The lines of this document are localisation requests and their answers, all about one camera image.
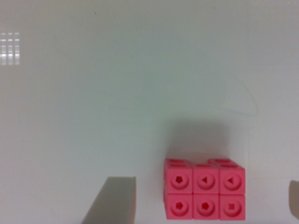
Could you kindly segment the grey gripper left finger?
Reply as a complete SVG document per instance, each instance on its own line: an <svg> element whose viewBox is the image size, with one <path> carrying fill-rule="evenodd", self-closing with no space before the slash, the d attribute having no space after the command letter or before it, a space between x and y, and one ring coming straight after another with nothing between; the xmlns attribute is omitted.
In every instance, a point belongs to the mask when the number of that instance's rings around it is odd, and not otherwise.
<svg viewBox="0 0 299 224"><path fill-rule="evenodd" d="M136 178L107 178L81 224L134 224Z"/></svg>

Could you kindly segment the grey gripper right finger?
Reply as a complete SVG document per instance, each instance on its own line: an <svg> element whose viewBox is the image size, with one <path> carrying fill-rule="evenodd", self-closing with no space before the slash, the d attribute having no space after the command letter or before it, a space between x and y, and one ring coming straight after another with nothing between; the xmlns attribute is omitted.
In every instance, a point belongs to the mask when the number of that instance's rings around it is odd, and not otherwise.
<svg viewBox="0 0 299 224"><path fill-rule="evenodd" d="M299 181L292 180L289 185L289 208L291 214L299 219Z"/></svg>

